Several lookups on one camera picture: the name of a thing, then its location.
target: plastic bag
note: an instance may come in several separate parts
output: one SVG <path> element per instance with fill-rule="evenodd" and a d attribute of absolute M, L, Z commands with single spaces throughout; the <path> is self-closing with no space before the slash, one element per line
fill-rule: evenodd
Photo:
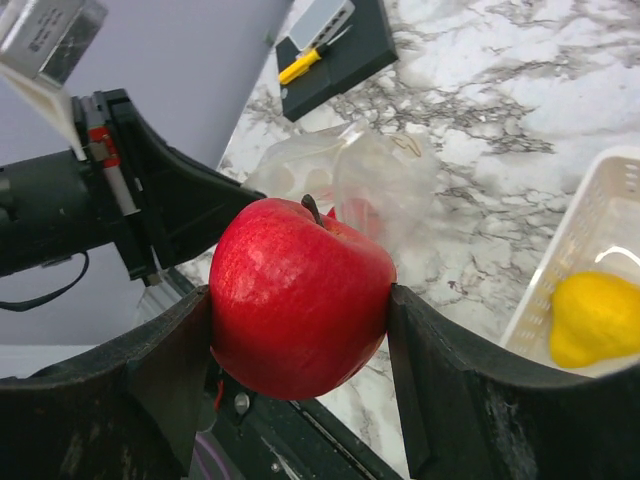
<path fill-rule="evenodd" d="M 267 150 L 245 185 L 270 197 L 312 195 L 326 211 L 395 257 L 425 221 L 438 162 L 426 139 L 378 135 L 359 121 L 300 135 Z"/>

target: white marble surface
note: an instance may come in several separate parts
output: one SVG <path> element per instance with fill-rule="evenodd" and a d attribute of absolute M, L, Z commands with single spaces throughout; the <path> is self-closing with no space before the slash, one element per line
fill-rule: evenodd
<path fill-rule="evenodd" d="M 292 19 L 308 3 L 296 2 Z M 270 58 L 221 171 L 243 180 L 271 144 L 360 117 L 381 132 L 427 135 L 440 159 L 438 195 L 401 281 L 497 341 L 590 161 L 640 144 L 640 3 L 386 6 L 400 61 L 291 124 Z M 183 271 L 202 283 L 210 259 Z M 408 478 L 386 345 L 320 400 Z"/>

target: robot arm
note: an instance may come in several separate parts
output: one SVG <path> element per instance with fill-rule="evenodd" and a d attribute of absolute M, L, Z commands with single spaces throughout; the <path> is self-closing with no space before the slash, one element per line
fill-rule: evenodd
<path fill-rule="evenodd" d="M 0 11 L 0 73 L 71 145 L 0 171 L 0 276 L 113 242 L 130 278 L 149 283 L 262 197 L 168 146 L 125 91 L 69 97 L 64 81 L 106 13 L 93 0 Z"/>

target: red apple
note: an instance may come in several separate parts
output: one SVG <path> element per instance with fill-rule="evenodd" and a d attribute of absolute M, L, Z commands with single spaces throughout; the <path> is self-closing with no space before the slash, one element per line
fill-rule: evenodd
<path fill-rule="evenodd" d="M 396 280 L 384 249 L 320 215 L 310 196 L 303 203 L 246 207 L 209 277 L 214 357 L 238 382 L 282 400 L 323 395 L 364 366 L 384 338 Z"/>

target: basket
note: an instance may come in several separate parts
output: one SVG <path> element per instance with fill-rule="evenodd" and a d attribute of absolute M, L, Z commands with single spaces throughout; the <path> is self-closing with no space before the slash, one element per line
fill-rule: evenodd
<path fill-rule="evenodd" d="M 551 294 L 559 281 L 583 271 L 608 272 L 640 285 L 640 148 L 615 147 L 596 158 L 500 345 L 560 369 L 549 352 Z M 640 354 L 566 371 L 597 377 L 623 369 L 639 359 Z"/>

